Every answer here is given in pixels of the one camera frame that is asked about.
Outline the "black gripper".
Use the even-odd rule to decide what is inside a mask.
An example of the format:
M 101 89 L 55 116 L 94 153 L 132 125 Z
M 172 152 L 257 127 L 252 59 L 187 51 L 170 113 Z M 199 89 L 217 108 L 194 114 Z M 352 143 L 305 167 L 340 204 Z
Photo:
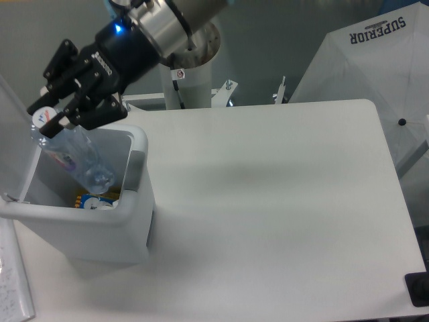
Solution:
M 47 124 L 40 128 L 40 133 L 53 138 L 67 125 L 78 125 L 92 130 L 125 119 L 127 109 L 122 105 L 115 93 L 123 94 L 131 83 L 138 81 L 145 73 L 155 67 L 161 60 L 160 54 L 143 32 L 130 21 L 115 19 L 99 31 L 93 43 L 79 51 L 71 40 L 65 39 L 59 45 L 43 76 L 47 80 L 40 98 L 27 108 L 33 115 L 42 107 L 54 107 L 59 101 L 75 90 L 73 80 L 67 76 L 75 65 L 82 66 L 88 60 L 89 69 L 75 76 L 76 90 L 87 87 L 95 80 L 100 81 L 97 87 L 88 92 L 87 97 L 93 104 L 85 110 L 77 98 Z

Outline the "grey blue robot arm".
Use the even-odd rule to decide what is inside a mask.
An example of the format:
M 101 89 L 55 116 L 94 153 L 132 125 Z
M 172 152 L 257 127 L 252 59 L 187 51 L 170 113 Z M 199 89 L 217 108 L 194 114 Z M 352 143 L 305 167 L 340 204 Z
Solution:
M 46 86 L 27 108 L 72 100 L 40 128 L 53 138 L 68 125 L 87 130 L 127 117 L 121 99 L 125 89 L 188 42 L 230 1 L 110 1 L 115 18 L 95 35 L 92 44 L 78 49 L 61 42 L 48 63 Z

